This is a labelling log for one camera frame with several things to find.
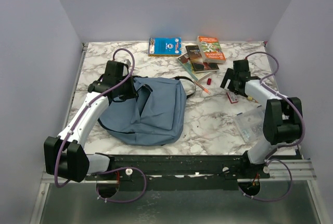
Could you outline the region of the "red white eraser box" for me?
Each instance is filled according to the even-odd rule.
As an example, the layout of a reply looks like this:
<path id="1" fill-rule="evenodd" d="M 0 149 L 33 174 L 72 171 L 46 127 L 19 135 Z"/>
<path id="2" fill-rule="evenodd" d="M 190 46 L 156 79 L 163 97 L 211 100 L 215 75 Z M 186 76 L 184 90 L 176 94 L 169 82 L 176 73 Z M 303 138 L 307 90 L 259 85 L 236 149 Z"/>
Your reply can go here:
<path id="1" fill-rule="evenodd" d="M 231 104 L 238 103 L 237 96 L 234 92 L 227 91 L 227 97 L 228 97 Z"/>

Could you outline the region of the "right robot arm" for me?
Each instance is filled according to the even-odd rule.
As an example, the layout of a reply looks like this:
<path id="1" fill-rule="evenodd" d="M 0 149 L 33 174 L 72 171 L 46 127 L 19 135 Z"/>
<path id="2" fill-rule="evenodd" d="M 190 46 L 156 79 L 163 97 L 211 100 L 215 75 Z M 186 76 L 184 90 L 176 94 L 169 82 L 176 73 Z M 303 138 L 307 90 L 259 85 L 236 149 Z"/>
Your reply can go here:
<path id="1" fill-rule="evenodd" d="M 264 140 L 245 152 L 247 161 L 239 165 L 240 174 L 251 178 L 258 166 L 265 163 L 278 149 L 298 145 L 304 138 L 305 124 L 301 100 L 287 97 L 267 86 L 263 79 L 252 76 L 247 59 L 233 62 L 228 68 L 221 88 L 243 97 L 253 97 L 264 109 Z"/>

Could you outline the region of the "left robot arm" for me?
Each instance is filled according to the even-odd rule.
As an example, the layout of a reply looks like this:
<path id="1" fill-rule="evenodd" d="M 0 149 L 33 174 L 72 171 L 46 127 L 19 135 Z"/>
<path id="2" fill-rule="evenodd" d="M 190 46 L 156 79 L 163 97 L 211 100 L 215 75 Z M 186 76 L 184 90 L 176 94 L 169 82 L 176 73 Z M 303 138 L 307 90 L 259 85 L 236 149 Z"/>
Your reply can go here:
<path id="1" fill-rule="evenodd" d="M 44 142 L 46 172 L 55 178 L 81 182 L 86 175 L 97 173 L 109 180 L 115 175 L 115 166 L 102 154 L 87 155 L 86 140 L 102 113 L 116 97 L 135 98 L 131 70 L 128 64 L 108 61 L 104 74 L 87 90 L 86 98 L 72 120 L 56 136 Z"/>

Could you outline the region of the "yellow handled screwdriver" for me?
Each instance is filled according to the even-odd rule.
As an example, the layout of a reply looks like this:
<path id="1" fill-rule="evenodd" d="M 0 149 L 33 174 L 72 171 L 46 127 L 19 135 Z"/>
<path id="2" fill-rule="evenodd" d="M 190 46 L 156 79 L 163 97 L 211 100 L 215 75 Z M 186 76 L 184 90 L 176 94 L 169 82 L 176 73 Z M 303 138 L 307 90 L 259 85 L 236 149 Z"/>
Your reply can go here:
<path id="1" fill-rule="evenodd" d="M 247 100 L 249 100 L 249 101 L 251 101 L 251 102 L 254 102 L 254 103 L 258 103 L 258 101 L 257 100 L 255 100 L 253 97 L 251 97 L 251 96 L 248 96 L 247 97 Z"/>

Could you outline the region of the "orange white paperback book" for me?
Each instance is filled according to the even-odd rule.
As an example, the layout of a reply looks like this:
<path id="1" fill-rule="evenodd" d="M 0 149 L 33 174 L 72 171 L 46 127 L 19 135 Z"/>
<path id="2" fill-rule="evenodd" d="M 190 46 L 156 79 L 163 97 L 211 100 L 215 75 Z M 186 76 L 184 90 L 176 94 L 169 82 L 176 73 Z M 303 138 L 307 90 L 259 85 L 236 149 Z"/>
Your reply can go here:
<path id="1" fill-rule="evenodd" d="M 198 36 L 197 45 L 204 63 L 224 64 L 226 57 L 217 38 Z"/>

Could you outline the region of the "orange pen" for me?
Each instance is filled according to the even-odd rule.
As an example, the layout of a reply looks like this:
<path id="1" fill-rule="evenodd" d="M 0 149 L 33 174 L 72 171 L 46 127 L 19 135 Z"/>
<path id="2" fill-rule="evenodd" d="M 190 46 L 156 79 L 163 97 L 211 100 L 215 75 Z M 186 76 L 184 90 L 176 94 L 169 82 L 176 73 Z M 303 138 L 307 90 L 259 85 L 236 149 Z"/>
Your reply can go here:
<path id="1" fill-rule="evenodd" d="M 211 94 L 211 92 L 206 89 L 204 86 L 202 86 L 200 83 L 198 83 L 197 81 L 194 81 L 194 83 L 199 87 L 201 88 L 204 92 L 208 93 L 208 94 Z"/>

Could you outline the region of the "blue fabric backpack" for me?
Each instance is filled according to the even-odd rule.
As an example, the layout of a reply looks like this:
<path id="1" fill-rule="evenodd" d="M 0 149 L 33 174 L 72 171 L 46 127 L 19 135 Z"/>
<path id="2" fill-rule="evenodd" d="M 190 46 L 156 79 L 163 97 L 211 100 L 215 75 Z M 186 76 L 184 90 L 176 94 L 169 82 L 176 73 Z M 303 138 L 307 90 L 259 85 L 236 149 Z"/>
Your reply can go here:
<path id="1" fill-rule="evenodd" d="M 116 98 L 101 114 L 98 123 L 127 145 L 160 146 L 176 142 L 184 127 L 185 76 L 174 78 L 134 77 L 137 98 Z"/>

